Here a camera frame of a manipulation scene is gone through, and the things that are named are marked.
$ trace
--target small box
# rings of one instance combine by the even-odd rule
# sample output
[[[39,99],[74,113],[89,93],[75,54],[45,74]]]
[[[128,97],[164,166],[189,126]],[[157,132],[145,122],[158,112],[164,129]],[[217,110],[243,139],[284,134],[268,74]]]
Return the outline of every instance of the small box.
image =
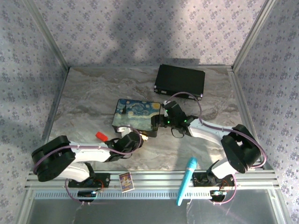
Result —
[[[121,191],[123,193],[130,191],[130,190],[134,190],[133,179],[132,179],[132,175],[130,172],[120,174],[119,176],[120,176],[120,182],[121,182]]]
[[[200,100],[204,94],[205,75],[204,71],[162,64],[159,67],[154,92],[170,96],[177,92],[188,92]],[[178,97],[192,98],[186,94],[180,94]]]
[[[151,117],[160,114],[160,103],[132,99],[119,99],[116,105],[112,126],[131,125],[140,133],[149,137],[156,137],[158,127],[153,127]]]

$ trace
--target small card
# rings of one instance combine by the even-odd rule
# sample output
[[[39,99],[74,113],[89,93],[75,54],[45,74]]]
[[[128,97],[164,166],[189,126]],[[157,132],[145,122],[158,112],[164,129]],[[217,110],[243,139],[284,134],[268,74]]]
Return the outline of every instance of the small card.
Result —
[[[120,182],[121,182],[121,191],[127,192],[130,190],[134,190],[134,184],[132,180],[132,175],[130,172],[126,172],[124,174],[120,174]]]

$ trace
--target glass panel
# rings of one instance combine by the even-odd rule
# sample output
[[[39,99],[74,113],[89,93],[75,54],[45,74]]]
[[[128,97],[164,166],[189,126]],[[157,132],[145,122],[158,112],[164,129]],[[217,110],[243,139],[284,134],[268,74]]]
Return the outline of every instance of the glass panel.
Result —
[[[239,190],[228,204],[208,200],[103,200],[81,206],[68,199],[35,200],[28,223],[251,224],[277,223],[266,190]]]

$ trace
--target metal bracket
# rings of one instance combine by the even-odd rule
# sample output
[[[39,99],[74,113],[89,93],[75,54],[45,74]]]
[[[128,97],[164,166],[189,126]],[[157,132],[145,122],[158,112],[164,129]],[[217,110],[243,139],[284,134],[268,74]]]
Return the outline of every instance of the metal bracket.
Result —
[[[95,178],[77,182],[69,181],[69,188],[108,188],[110,183],[110,174],[109,173],[95,173]]]
[[[193,173],[192,182],[194,187],[214,187],[212,183],[203,181],[206,179],[206,173]],[[234,179],[232,175],[227,175],[222,180],[225,180],[228,183],[228,186],[235,186]]]

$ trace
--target red object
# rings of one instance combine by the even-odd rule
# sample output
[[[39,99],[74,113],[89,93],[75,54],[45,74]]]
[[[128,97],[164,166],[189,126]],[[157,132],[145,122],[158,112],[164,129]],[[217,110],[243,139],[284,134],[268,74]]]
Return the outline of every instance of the red object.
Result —
[[[108,141],[108,137],[101,132],[96,133],[95,136],[103,142]]]

